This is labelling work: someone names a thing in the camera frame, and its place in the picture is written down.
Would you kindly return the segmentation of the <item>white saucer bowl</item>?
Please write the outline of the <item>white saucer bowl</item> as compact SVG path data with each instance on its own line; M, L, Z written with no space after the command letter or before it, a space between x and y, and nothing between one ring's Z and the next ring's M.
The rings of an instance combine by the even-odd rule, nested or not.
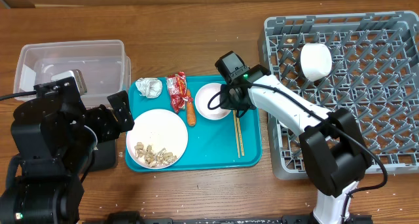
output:
M300 63L301 70L309 81L320 80L331 72L331 52L322 43L307 43L302 47Z

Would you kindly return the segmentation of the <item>pink white bowl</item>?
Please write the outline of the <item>pink white bowl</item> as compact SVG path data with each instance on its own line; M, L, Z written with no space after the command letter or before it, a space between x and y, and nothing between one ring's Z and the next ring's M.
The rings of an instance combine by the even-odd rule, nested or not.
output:
M195 108L201 116L206 119L217 121L225 118L230 110L222 109L208 109L208 103L211 98L216 95L221 89L220 83L208 83L199 89L195 96Z

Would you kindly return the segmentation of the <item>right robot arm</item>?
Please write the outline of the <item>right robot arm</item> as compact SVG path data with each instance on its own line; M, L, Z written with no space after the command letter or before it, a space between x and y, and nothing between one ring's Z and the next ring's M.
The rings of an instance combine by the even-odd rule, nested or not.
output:
M239 116L262 109L298 137L304 169L318 190L308 222L355 223L349 204L373 157L352 113L305 100L267 68L248 67L233 51L220 57L215 67L225 80L217 94L220 108Z

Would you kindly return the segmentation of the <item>wooden chopstick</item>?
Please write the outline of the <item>wooden chopstick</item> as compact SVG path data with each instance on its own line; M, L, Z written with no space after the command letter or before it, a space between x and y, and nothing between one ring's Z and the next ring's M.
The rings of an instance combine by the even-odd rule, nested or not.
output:
M240 125L240 119L238 117L235 117L235 119L236 119L237 131L238 131L238 141L240 143L240 153L241 153L241 156L244 157L245 152L244 152L244 143L243 143L243 138L242 138L242 130L241 130L241 125Z
M233 120L234 120L234 130L235 130L235 137L236 137L236 148L238 153L238 158L240 158L240 142L239 142L239 135L238 135L238 125L237 125L237 118L236 118L236 111L232 111Z

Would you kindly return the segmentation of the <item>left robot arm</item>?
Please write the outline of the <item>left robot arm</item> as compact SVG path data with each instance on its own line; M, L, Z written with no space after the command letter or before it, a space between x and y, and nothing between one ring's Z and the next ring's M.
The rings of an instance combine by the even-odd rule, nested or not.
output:
M17 107L10 132L19 153L1 195L2 223L77 223L94 148L134 127L128 93L87 109L74 77L38 84Z

